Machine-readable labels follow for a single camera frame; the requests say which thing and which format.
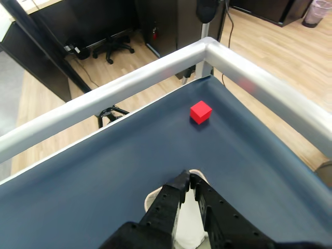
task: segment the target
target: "black cord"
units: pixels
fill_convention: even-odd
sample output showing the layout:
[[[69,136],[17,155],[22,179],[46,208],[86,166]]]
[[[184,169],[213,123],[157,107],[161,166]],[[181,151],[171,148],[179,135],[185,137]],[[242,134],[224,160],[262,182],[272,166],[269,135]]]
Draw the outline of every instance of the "black cord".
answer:
[[[228,39],[228,48],[230,48],[230,40],[232,38],[232,33],[233,33],[233,29],[234,29],[234,22],[233,22],[232,17],[230,16],[229,11],[228,11],[228,3],[227,3],[227,1],[228,0],[225,0],[226,13],[228,15],[228,18],[229,18],[230,22],[232,23],[232,28],[230,30],[229,39]],[[226,87],[225,82],[224,82],[224,74],[222,75],[222,82],[223,82],[224,86]]]
[[[91,81],[91,83],[93,83],[96,87],[99,87],[90,77],[90,74],[88,73],[88,71],[83,67],[83,65],[81,63],[78,62],[78,60],[76,58],[74,58],[74,61],[76,61],[76,63],[84,70],[84,72],[88,75],[89,80]]]

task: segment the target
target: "aluminum frame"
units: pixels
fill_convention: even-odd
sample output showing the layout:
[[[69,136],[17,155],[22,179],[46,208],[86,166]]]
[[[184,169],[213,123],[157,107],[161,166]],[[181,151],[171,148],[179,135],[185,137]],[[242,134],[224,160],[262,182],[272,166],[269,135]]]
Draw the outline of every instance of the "aluminum frame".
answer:
[[[331,114],[210,37],[88,92],[0,137],[0,163],[199,62],[216,67],[332,158]]]

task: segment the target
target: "black cabinet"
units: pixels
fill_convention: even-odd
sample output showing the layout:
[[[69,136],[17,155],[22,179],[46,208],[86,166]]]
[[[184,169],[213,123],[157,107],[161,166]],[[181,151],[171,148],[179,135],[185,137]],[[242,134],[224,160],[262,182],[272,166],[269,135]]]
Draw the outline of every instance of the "black cabinet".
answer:
[[[8,29],[0,47],[63,101],[72,100],[67,77],[16,22]]]
[[[147,46],[158,56],[166,56],[201,38],[202,23],[196,16],[196,0],[136,0],[136,8]],[[220,39],[225,20],[221,1],[209,29]]]
[[[230,0],[230,5],[278,26],[285,26],[302,18],[311,2],[312,0]]]

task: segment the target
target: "gray carpet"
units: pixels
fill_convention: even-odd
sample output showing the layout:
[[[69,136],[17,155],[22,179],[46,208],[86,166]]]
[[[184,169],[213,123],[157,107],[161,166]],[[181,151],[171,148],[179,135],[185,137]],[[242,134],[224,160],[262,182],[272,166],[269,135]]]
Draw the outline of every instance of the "gray carpet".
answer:
[[[0,136],[16,127],[24,69],[0,52]],[[11,159],[0,164],[0,181],[10,176]]]

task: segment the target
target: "desk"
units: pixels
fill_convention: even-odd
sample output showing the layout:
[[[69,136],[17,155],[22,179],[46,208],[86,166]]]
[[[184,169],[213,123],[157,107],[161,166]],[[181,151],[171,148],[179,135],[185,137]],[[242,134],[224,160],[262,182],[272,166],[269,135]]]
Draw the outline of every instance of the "desk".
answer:
[[[71,37],[81,37],[90,45],[102,40],[106,31],[116,34],[138,24],[133,0],[37,0],[36,4],[40,10],[31,0],[23,2],[22,7],[43,33],[51,32],[56,37],[54,47],[59,53]],[[7,11],[2,8],[1,12],[4,22],[0,26],[0,47],[58,97],[70,101],[67,77]]]

